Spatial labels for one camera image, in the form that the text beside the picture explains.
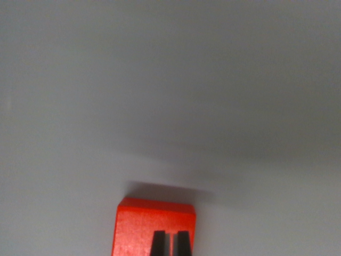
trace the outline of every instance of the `red plastic object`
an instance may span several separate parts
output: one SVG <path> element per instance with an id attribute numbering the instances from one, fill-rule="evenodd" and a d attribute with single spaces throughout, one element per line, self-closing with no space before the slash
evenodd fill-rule
<path id="1" fill-rule="evenodd" d="M 173 235 L 187 230 L 193 250 L 195 228 L 192 205 L 124 198 L 117 207 L 112 256 L 149 256 L 156 230 L 170 234 L 170 250 Z"/>

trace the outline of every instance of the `orange-red block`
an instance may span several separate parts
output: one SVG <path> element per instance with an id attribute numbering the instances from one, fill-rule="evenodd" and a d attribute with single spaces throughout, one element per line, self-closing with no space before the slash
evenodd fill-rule
<path id="1" fill-rule="evenodd" d="M 149 256 L 153 234 L 164 230 L 170 237 L 187 230 L 193 250 L 196 213 L 192 205 L 124 198 L 117 207 L 112 256 Z"/>

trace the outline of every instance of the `red block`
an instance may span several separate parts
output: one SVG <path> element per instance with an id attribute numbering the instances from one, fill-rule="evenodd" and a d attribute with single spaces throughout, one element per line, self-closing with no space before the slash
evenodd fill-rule
<path id="1" fill-rule="evenodd" d="M 117 207 L 112 256 L 149 256 L 156 230 L 170 234 L 171 250 L 173 235 L 187 230 L 193 249 L 195 228 L 192 205 L 124 198 Z"/>

